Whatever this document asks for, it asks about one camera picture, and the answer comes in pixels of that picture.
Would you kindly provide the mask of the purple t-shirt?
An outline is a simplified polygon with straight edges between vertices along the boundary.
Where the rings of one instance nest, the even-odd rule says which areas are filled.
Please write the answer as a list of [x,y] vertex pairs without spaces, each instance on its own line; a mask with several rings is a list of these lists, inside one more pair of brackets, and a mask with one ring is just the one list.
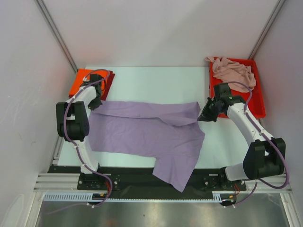
[[155,158],[153,175],[183,192],[205,139],[199,113],[198,102],[105,101],[89,115],[89,144],[93,151]]

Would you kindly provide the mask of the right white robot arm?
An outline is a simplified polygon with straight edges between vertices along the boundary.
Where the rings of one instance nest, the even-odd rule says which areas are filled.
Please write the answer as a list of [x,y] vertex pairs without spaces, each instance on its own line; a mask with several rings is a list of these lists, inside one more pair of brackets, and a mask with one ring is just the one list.
[[215,122],[220,114],[232,120],[244,136],[249,148],[242,163],[222,168],[218,184],[231,189],[238,180],[259,180],[274,189],[283,189],[289,183],[285,161],[286,144],[262,127],[248,107],[249,100],[234,96],[229,83],[214,86],[214,96],[208,98],[198,117],[200,122]]

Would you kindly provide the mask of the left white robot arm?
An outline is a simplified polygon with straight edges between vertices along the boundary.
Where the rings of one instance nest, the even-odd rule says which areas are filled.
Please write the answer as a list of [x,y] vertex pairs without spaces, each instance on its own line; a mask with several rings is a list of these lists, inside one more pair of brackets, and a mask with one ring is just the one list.
[[88,177],[88,184],[93,189],[100,189],[104,185],[104,175],[99,172],[100,165],[92,157],[88,142],[89,115],[102,105],[102,83],[109,75],[109,71],[105,77],[90,72],[84,77],[75,95],[66,102],[56,104],[58,135],[73,147],[80,161],[81,174]]

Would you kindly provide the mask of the folded orange t-shirt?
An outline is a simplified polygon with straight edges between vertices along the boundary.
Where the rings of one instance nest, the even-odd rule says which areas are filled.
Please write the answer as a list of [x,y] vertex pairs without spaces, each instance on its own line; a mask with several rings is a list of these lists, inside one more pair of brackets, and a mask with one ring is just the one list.
[[80,85],[83,83],[83,79],[85,76],[87,76],[92,70],[88,69],[79,69],[78,73],[76,75],[76,79],[69,91],[69,98],[73,97],[79,90]]

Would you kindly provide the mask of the folded dark red t-shirt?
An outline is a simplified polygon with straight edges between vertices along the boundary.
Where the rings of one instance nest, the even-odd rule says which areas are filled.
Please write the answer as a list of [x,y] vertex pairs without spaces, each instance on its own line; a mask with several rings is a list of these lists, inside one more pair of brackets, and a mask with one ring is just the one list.
[[110,72],[110,76],[102,82],[102,86],[101,86],[101,90],[102,90],[101,100],[102,101],[105,101],[107,99],[109,90],[111,88],[111,85],[112,85],[114,77],[115,77],[115,73],[113,71],[109,71],[109,72]]

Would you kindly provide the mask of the crumpled pink t-shirt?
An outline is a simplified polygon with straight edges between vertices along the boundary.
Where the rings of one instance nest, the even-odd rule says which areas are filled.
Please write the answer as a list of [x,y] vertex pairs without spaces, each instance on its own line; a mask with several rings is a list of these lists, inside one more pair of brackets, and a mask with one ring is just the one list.
[[248,93],[256,86],[255,75],[251,66],[245,66],[236,61],[229,60],[225,57],[206,57],[205,60],[213,64],[211,71],[213,77],[223,83],[229,83],[232,90]]

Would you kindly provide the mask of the red plastic bin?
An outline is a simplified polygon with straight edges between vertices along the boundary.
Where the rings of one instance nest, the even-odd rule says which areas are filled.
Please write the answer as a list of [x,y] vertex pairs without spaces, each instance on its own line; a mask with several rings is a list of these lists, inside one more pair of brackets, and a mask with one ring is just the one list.
[[[255,61],[244,60],[244,59],[232,59],[232,58],[228,58],[228,59],[244,64],[245,66],[251,66],[252,72],[255,75],[256,86],[252,90],[252,98],[249,101],[248,107],[257,119],[264,118],[266,116],[266,111],[264,108],[263,94],[262,94],[262,89],[261,89],[261,84],[258,74],[258,68]],[[209,62],[210,97],[214,97],[214,86],[222,83],[219,79],[213,77],[213,72],[211,71],[212,66],[213,64]]]

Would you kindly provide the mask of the right aluminium corner post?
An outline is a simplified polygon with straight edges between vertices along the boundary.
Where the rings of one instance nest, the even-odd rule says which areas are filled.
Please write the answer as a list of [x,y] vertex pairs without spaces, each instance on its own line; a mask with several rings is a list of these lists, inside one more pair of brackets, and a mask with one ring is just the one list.
[[261,48],[263,42],[265,41],[267,35],[269,34],[271,28],[273,27],[274,23],[276,22],[277,18],[279,17],[281,11],[283,10],[285,4],[287,3],[287,0],[278,0],[276,2],[276,5],[273,8],[273,11],[271,12],[267,22],[265,23],[264,28],[262,29],[252,51],[250,52],[248,59],[254,60],[259,49]]

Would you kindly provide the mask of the aluminium corner post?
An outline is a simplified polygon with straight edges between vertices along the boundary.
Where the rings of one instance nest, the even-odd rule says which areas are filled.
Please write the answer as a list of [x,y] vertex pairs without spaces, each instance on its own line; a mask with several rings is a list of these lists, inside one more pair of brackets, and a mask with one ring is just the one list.
[[78,72],[78,67],[68,49],[68,46],[66,45],[66,42],[64,41],[50,11],[47,8],[47,5],[44,0],[34,0],[35,4],[37,5],[38,9],[40,10],[40,13],[42,17],[44,18],[47,26],[49,27],[51,33],[53,34],[57,44],[59,45],[62,53],[64,54],[68,64],[72,68],[74,73]]
[[273,27],[274,23],[276,22],[277,18],[279,17],[281,11],[283,10],[285,4],[287,3],[287,0],[278,0],[276,2],[276,5],[273,8],[273,11],[271,12],[267,22],[265,23],[264,28],[262,29],[252,51],[250,52],[248,59],[254,60],[259,49],[261,48],[263,42],[265,41],[267,35],[269,34],[271,28]]

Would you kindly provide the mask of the aluminium frame rail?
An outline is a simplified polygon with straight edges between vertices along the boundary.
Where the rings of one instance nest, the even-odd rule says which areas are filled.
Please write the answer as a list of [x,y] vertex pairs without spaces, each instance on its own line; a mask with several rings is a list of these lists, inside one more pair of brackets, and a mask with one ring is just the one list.
[[[78,190],[78,179],[80,174],[39,174],[34,186],[34,191],[37,192],[105,192],[105,190],[95,190],[95,189],[84,189]],[[274,183],[280,183],[281,180],[286,179],[284,175],[282,176],[275,176],[273,178],[269,178],[270,181]],[[240,193],[249,193],[252,191],[255,185],[255,181],[249,180],[240,183],[240,186],[245,186],[244,189],[240,189]],[[229,190],[218,188],[217,186],[212,186],[210,191],[215,193],[229,193],[234,190],[234,187]],[[265,185],[264,183],[258,181],[258,185],[254,191],[255,193],[292,193],[291,186],[288,184],[283,189],[274,189]]]

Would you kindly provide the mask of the left aluminium corner post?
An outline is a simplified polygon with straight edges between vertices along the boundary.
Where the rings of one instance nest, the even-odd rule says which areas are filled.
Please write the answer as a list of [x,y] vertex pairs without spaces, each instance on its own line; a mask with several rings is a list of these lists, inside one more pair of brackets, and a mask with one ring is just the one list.
[[49,27],[51,33],[53,34],[57,44],[59,45],[62,53],[64,54],[68,64],[72,68],[74,73],[78,72],[78,67],[68,49],[68,46],[66,45],[66,42],[64,41],[50,11],[47,8],[47,5],[44,0],[34,0],[35,4],[37,5],[38,9],[40,10],[40,13],[42,17],[44,18],[47,26]]

